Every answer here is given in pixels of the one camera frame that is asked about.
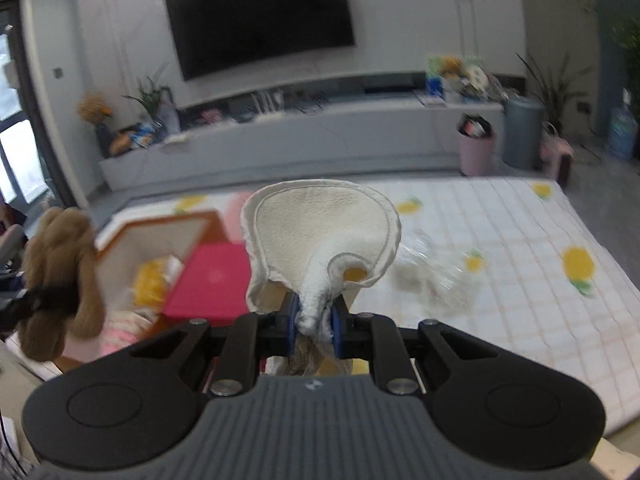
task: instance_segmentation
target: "television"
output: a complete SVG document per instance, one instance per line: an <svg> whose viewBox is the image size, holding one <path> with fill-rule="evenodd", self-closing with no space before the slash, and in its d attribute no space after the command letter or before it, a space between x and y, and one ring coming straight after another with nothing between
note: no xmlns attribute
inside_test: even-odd
<svg viewBox="0 0 640 480"><path fill-rule="evenodd" d="M166 0L182 76L354 45L347 0Z"/></svg>

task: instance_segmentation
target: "screw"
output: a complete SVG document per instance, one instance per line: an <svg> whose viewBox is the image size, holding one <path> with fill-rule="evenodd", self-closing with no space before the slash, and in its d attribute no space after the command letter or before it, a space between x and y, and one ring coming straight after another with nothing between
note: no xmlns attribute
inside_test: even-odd
<svg viewBox="0 0 640 480"><path fill-rule="evenodd" d="M411 395L418 390L418 383L413 379L399 378L391 379L386 384L386 389L394 395Z"/></svg>
<svg viewBox="0 0 640 480"><path fill-rule="evenodd" d="M219 397L233 397L242 391L242 384L235 379L220 379L213 383L209 390Z"/></svg>

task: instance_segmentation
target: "black door frame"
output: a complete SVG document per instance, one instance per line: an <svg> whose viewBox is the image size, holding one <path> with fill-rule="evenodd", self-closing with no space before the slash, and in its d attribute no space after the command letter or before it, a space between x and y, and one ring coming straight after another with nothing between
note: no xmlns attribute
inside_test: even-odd
<svg viewBox="0 0 640 480"><path fill-rule="evenodd" d="M62 167L53 149L47 128L40 113L38 98L31 79L29 60L24 46L20 0L0 0L0 10L7 10L9 12L10 23L13 26L7 33L9 51L15 60L18 79L20 80L18 97L20 98L22 110L31 122L31 129L33 130L33 136L36 140L38 154L44 159L47 165L47 170L50 174L53 187L55 188L53 191L57 199L64 207L77 207L78 202L76 202L65 174L62 171Z"/></svg>

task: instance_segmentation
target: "water bottle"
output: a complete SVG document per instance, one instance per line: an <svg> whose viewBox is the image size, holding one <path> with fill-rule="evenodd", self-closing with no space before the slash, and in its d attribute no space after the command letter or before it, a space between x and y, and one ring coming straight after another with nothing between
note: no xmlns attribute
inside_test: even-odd
<svg viewBox="0 0 640 480"><path fill-rule="evenodd" d="M636 146L638 123L630 109L631 94L625 88L622 92L622 106L611 113L611 126L607 140L607 153L620 160L631 160Z"/></svg>

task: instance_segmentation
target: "yellow package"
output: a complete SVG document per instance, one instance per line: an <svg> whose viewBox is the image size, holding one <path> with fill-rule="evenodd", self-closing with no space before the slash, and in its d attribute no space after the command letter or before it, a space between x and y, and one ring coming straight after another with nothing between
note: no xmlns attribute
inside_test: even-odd
<svg viewBox="0 0 640 480"><path fill-rule="evenodd" d="M166 263L167 257L163 257L140 266L133 285L134 303L137 306L148 306L158 310L164 307L167 293Z"/></svg>

